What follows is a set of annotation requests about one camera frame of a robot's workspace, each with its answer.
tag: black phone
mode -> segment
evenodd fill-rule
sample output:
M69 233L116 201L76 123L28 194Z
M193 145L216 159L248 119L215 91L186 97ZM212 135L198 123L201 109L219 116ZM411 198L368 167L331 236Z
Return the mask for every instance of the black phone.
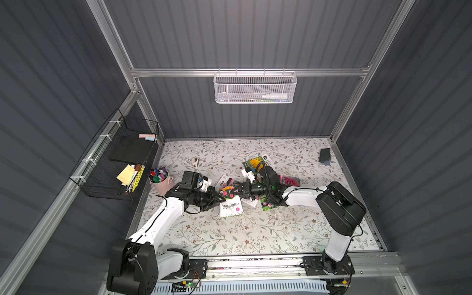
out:
M331 149L322 149L320 151L320 162L329 165L331 161Z

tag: sticky note pad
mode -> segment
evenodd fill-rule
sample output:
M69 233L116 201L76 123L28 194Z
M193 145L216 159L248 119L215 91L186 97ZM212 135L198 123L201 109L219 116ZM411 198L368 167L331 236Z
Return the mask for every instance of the sticky note pad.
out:
M131 167L130 165L127 165L123 171L117 176L117 179L124 183L125 185L129 185L131 183L131 180L133 179L133 174L135 172L135 169Z

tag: white bottle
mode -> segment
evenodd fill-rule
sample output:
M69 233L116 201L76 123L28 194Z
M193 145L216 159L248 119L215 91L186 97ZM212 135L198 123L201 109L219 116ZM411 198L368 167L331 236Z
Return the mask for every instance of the white bottle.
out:
M287 93L270 93L264 94L262 96L263 99L271 100L271 101L283 101L287 99Z

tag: floor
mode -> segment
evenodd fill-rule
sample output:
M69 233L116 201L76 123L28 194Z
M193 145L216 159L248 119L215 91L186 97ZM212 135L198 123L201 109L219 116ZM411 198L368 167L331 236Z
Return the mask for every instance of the floor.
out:
M318 163L326 138L217 140L166 142L160 166L179 181L185 170L194 171L191 158L200 157L197 171L216 182L226 174L243 180L242 162L267 153L274 170L300 178L301 186L322 186L338 181L350 190L331 152L331 165ZM161 198L151 190L141 218L141 227L158 208ZM186 249L192 256L322 252L331 227L321 210L306 206L278 207L263 211L243 203L244 214L222 219L219 207L191 215L184 213L166 234L157 252L170 247ZM354 239L349 250L377 250L371 231L361 223L364 234Z

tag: mounting plate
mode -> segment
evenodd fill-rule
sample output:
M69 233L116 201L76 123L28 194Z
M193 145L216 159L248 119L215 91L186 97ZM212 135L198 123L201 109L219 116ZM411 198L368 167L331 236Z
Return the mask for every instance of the mounting plate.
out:
M181 273L173 272L170 275L163 277L162 279L179 279L179 280L188 280L194 278L194 270L197 272L199 278L206 277L206 263L208 260L206 259L191 259L189 263L190 271L185 275L185 277L179 276Z

